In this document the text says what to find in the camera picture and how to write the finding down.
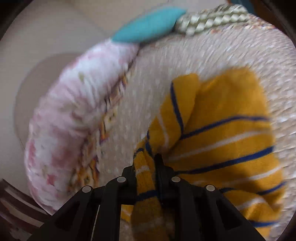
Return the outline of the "yellow blue striped sweater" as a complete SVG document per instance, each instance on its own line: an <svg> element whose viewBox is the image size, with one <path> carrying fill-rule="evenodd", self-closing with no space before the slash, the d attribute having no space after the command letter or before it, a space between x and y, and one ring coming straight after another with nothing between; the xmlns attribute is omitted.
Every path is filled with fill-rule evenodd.
<svg viewBox="0 0 296 241"><path fill-rule="evenodd" d="M196 74L177 77L133 156L134 239L170 240L173 230L155 193L157 154L190 184L221 189L268 237L280 217L285 192L273 148L265 95L249 69L231 68L205 82Z"/></svg>

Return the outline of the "dark wooden bed frame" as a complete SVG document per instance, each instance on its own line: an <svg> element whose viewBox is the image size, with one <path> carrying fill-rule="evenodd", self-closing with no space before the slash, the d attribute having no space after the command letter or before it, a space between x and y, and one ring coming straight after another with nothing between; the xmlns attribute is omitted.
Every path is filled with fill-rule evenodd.
<svg viewBox="0 0 296 241"><path fill-rule="evenodd" d="M49 218L32 197L1 180L1 240L28 240Z"/></svg>

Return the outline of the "pink floral duvet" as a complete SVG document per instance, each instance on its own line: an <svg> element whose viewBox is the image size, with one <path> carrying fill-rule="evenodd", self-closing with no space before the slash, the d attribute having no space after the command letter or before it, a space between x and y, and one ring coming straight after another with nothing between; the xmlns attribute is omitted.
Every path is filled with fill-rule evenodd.
<svg viewBox="0 0 296 241"><path fill-rule="evenodd" d="M139 45L105 40L68 64L40 99L29 122L24 163L30 194L54 214L68 189L81 148L110 106L107 97L127 72Z"/></svg>

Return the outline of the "green white dotted bolster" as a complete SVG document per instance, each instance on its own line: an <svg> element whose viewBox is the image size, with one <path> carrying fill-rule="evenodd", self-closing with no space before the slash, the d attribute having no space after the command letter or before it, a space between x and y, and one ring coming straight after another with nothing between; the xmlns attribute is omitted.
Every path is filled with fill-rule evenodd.
<svg viewBox="0 0 296 241"><path fill-rule="evenodd" d="M205 9L182 15L177 19L174 31L192 36L211 28L245 23L248 20L248 10L244 6L240 4L222 4L214 9Z"/></svg>

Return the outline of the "colourful geometric patterned blanket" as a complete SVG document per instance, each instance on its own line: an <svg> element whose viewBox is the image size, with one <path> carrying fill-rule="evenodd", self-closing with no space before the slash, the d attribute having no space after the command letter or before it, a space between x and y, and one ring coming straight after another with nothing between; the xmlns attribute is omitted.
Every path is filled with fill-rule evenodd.
<svg viewBox="0 0 296 241"><path fill-rule="evenodd" d="M83 186L101 187L132 164L132 152L140 132L133 132L137 94L132 93L133 64L119 78L111 94L105 98L105 113L96 128L85 139L68 191L78 192Z"/></svg>

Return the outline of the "beige quilted bedspread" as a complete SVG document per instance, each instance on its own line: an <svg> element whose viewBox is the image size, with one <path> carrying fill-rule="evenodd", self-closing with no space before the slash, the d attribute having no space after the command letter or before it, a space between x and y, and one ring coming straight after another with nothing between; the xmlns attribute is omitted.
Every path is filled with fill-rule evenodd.
<svg viewBox="0 0 296 241"><path fill-rule="evenodd" d="M278 239L295 212L292 41L250 15L148 44L126 77L107 122L100 183L135 164L141 190L151 190L160 153L177 176L215 185L264 238Z"/></svg>

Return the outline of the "turquoise cushion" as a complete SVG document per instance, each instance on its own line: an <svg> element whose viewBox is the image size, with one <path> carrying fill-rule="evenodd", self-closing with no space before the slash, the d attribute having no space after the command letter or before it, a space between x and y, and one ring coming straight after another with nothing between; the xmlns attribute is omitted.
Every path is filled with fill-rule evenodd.
<svg viewBox="0 0 296 241"><path fill-rule="evenodd" d="M120 43L147 43L168 35L179 17L187 11L170 6L140 16L120 28L112 41Z"/></svg>

